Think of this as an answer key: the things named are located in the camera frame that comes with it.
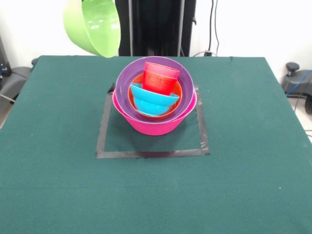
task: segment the table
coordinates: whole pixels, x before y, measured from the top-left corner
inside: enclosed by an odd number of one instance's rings
[[[264,58],[175,58],[209,156],[96,159],[106,91],[135,59],[39,58],[0,132],[0,233],[312,233],[312,147]]]

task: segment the red cup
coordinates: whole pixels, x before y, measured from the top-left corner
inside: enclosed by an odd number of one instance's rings
[[[145,62],[144,70],[157,75],[175,79],[177,79],[180,74],[180,71],[178,69],[153,62]]]
[[[142,88],[154,93],[170,95],[177,79],[143,71]]]

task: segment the black tape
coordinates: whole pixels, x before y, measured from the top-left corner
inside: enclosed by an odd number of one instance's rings
[[[106,152],[105,151],[105,141],[109,122],[109,116],[112,106],[112,92],[107,93],[106,100],[104,104],[104,113],[102,116],[101,126],[99,130],[99,135],[97,139],[97,158],[157,158],[157,157],[186,157],[186,156],[198,156],[198,155],[208,155],[209,152],[209,142],[208,133],[205,123],[202,99],[200,96],[198,86],[194,86],[197,103],[196,103],[196,115],[200,134],[200,149],[191,150],[176,150],[170,152]]]

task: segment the white wall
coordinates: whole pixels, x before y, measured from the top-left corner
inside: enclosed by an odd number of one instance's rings
[[[68,39],[66,0],[0,0],[0,34],[12,67],[40,55],[88,55]],[[197,0],[191,55],[208,49],[210,0]],[[278,79],[285,63],[312,68],[312,1],[219,0],[220,56],[266,57]],[[215,50],[215,39],[212,50]]]
[[[211,0],[197,0],[191,55],[208,49],[210,8]],[[219,0],[218,55],[265,57],[279,80],[289,61],[312,69],[311,10],[310,0]]]
[[[40,55],[89,55],[63,26],[65,0],[0,0],[0,35],[11,67]]]

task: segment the black cable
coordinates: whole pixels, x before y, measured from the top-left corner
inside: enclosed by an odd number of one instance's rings
[[[196,57],[197,55],[201,54],[201,53],[211,53],[212,55],[215,55],[216,57],[218,57],[218,55],[216,55],[214,52],[212,51],[209,51],[209,50],[204,50],[204,51],[201,51],[201,52],[198,52],[197,54],[193,55],[193,57]]]
[[[300,93],[300,96],[299,96],[299,98],[298,98],[298,100],[297,100],[297,102],[296,102],[296,105],[294,106],[294,111],[295,111],[295,112],[296,112],[296,108],[297,108],[297,105],[298,105],[298,103],[299,103],[299,100],[301,99],[302,94],[304,93],[304,91],[306,91],[306,88],[307,88],[308,84],[310,83],[311,79],[312,79],[312,77],[309,79],[309,82],[306,84],[306,86],[304,86],[304,89],[303,89],[303,90],[301,91],[301,93]]]
[[[14,74],[16,74],[16,75],[19,75],[19,76],[21,76],[21,77],[24,77],[25,79],[28,79],[26,76],[23,76],[23,75],[22,75],[22,74],[20,74],[20,73],[13,72],[13,71],[12,71],[12,73],[14,73]]]
[[[216,8],[218,6],[218,0],[215,1],[215,9],[214,9],[214,32],[215,32],[215,38],[217,41],[217,46],[216,46],[216,54],[218,54],[218,49],[219,49],[219,39],[218,39],[218,34],[216,33]]]
[[[211,11],[210,11],[209,48],[208,48],[208,50],[210,50],[210,48],[211,48],[211,26],[212,26],[211,23],[212,23],[212,18],[213,18],[214,0],[212,0],[212,3],[211,3],[211,4],[212,4],[212,5],[211,5]]]

